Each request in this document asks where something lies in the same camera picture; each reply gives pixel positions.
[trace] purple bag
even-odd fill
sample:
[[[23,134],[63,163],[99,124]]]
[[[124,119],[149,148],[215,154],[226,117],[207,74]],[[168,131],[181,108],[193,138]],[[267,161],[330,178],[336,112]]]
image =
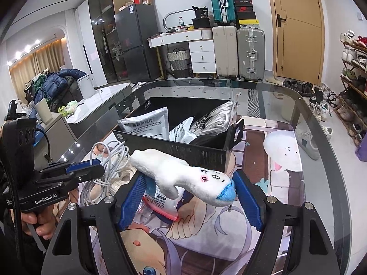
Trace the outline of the purple bag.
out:
[[[356,155],[359,160],[367,162],[367,135],[357,147]]]

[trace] beige curtain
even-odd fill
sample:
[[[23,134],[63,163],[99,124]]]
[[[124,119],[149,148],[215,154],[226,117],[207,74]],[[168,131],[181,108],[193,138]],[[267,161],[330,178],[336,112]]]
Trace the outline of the beige curtain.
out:
[[[62,65],[65,65],[65,62],[61,39],[59,39],[39,49],[11,67],[10,76],[19,100],[26,103],[24,93],[26,89],[25,84],[32,78],[46,68],[50,72],[60,71]]]

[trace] gray suitcase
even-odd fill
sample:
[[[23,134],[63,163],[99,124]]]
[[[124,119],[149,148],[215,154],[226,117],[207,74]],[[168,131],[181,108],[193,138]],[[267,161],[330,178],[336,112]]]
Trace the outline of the gray suitcase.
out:
[[[238,75],[237,29],[231,26],[213,28],[215,66],[217,74]]]
[[[263,30],[237,31],[240,79],[261,81],[265,74],[265,34]]]

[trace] door frame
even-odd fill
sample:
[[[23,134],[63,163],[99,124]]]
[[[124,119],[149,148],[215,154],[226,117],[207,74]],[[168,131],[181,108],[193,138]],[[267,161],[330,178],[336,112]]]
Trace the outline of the door frame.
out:
[[[318,0],[320,4],[320,13],[321,13],[321,29],[322,29],[322,54],[321,54],[321,61],[320,61],[320,74],[318,78],[319,85],[322,78],[322,72],[324,68],[324,56],[325,56],[325,22],[324,22],[324,11],[321,0]],[[270,0],[270,7],[272,12],[272,24],[273,24],[273,73],[276,76],[276,67],[277,67],[277,58],[278,58],[278,25],[276,19],[276,11],[275,11],[275,2],[274,0]]]

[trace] water bottle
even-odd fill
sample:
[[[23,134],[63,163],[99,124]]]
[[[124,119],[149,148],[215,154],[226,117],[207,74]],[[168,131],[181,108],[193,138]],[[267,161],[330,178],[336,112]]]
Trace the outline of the water bottle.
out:
[[[184,31],[185,30],[185,23],[184,23],[184,20],[182,18],[182,16],[180,16],[180,31]]]

